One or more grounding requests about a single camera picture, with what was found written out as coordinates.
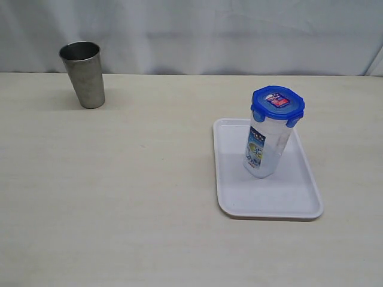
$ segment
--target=plastic tray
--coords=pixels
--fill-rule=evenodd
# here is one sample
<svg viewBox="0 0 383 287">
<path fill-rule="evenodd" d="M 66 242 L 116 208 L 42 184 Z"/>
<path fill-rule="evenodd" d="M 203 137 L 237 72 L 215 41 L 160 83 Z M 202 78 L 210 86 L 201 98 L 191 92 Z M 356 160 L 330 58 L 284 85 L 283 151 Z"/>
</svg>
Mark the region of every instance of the plastic tray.
<svg viewBox="0 0 383 287">
<path fill-rule="evenodd" d="M 218 203 L 238 218 L 313 220 L 323 203 L 294 129 L 276 172 L 257 179 L 243 166 L 249 119 L 222 118 L 213 126 Z"/>
</svg>

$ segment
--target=clear plastic container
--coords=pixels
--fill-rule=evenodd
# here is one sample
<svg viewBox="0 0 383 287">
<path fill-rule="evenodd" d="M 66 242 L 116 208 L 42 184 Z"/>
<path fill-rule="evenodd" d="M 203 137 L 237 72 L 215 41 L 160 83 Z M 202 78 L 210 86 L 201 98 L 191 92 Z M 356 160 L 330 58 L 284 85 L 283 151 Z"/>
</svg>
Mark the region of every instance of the clear plastic container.
<svg viewBox="0 0 383 287">
<path fill-rule="evenodd" d="M 276 170 L 304 108 L 303 99 L 285 87 L 268 86 L 253 93 L 244 157 L 244 166 L 252 175 L 265 178 Z"/>
</svg>

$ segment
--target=blue lid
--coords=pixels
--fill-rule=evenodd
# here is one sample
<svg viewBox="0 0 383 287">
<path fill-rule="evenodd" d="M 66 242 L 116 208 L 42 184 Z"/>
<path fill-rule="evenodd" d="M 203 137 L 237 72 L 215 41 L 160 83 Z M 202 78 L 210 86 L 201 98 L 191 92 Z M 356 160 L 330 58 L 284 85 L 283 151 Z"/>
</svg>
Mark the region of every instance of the blue lid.
<svg viewBox="0 0 383 287">
<path fill-rule="evenodd" d="M 293 127 L 303 118 L 305 102 L 289 88 L 267 86 L 253 93 L 251 110 L 253 117 L 259 123 L 265 117 L 274 120 L 287 120 L 286 126 Z"/>
</svg>

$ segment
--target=stainless steel cup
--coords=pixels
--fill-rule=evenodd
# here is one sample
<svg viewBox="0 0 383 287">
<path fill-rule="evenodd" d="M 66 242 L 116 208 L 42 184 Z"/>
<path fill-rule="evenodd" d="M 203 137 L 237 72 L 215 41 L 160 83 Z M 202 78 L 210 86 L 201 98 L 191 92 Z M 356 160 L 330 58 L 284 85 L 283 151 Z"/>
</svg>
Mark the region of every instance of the stainless steel cup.
<svg viewBox="0 0 383 287">
<path fill-rule="evenodd" d="M 95 109 L 105 103 L 100 47 L 92 42 L 75 42 L 62 47 L 59 55 L 81 106 Z"/>
</svg>

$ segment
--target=light wooden table surface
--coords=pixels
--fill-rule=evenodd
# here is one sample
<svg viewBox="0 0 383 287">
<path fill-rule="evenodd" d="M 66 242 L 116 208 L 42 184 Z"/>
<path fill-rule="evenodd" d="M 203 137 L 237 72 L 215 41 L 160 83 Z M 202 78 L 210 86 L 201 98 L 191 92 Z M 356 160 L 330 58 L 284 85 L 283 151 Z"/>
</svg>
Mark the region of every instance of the light wooden table surface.
<svg viewBox="0 0 383 287">
<path fill-rule="evenodd" d="M 0 74 L 0 286 L 383 286 L 383 79 Z M 212 124 L 253 90 L 305 98 L 297 125 L 324 202 L 313 222 L 217 204 Z"/>
</svg>

